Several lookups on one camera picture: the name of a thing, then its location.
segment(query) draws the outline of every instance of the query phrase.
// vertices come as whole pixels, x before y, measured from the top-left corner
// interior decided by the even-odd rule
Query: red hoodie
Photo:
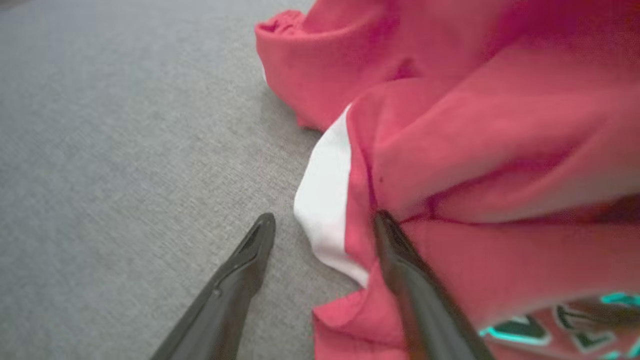
[[[640,354],[580,302],[640,306],[637,0],[318,0],[255,32],[268,85],[325,131],[296,218],[363,287],[314,310],[316,358],[407,356],[378,208],[497,359]]]

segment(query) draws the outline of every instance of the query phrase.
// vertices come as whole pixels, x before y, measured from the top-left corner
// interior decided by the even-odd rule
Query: white lining
[[[347,193],[351,170],[351,144],[347,107],[311,152],[296,192],[293,213],[307,233],[317,258],[324,264],[367,286],[369,274],[344,248]]]

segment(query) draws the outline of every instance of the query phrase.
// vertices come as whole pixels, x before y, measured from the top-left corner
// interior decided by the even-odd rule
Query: teal lettering
[[[551,341],[551,334],[529,315],[516,316],[508,322],[500,323],[485,330],[496,339],[545,346]]]

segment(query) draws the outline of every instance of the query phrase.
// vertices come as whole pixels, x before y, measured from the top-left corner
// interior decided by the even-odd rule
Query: red fabric
[[[637,1],[318,0],[256,34],[301,126],[325,130],[352,104],[346,251],[371,277],[314,311],[318,359],[405,356],[376,208],[403,221],[478,329],[640,290],[640,226],[598,221],[640,192]],[[556,337],[544,351],[601,354],[567,348]]]

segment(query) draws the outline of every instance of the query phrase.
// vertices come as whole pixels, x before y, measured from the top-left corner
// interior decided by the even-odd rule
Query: gray fabric surface
[[[239,359],[313,355],[355,289],[292,215],[319,134],[264,84],[253,25],[309,0],[30,0],[0,12],[0,358],[144,359],[263,211]]]

